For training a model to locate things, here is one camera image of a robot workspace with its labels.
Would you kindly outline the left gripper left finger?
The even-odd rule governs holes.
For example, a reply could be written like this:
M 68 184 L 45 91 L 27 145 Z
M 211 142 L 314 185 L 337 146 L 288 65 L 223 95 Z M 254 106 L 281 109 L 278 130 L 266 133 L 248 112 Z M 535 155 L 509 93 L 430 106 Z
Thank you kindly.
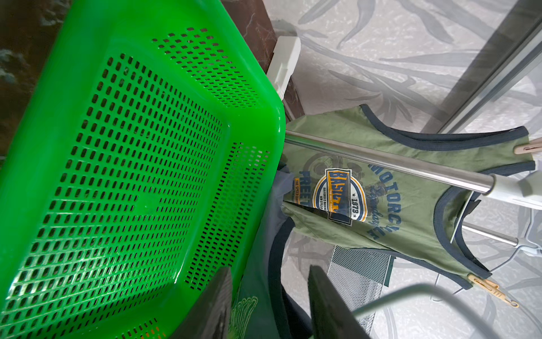
M 232 302 L 230 267 L 220 268 L 170 338 L 228 338 Z

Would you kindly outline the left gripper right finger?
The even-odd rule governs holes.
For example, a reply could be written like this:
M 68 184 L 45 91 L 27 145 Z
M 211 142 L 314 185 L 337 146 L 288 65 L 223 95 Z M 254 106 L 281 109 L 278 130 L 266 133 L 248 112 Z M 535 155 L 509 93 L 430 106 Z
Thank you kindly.
M 308 289 L 313 338 L 369 338 L 320 266 L 310 267 Z

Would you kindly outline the navy blue tank top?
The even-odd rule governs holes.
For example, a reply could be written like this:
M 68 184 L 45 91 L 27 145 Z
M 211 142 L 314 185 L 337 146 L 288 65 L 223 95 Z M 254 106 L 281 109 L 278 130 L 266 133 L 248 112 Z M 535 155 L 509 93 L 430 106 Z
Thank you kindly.
M 281 280 L 285 246 L 295 226 L 282 212 L 293 174 L 280 164 L 246 263 L 230 318 L 230 338 L 310 338 L 309 315 L 288 295 Z

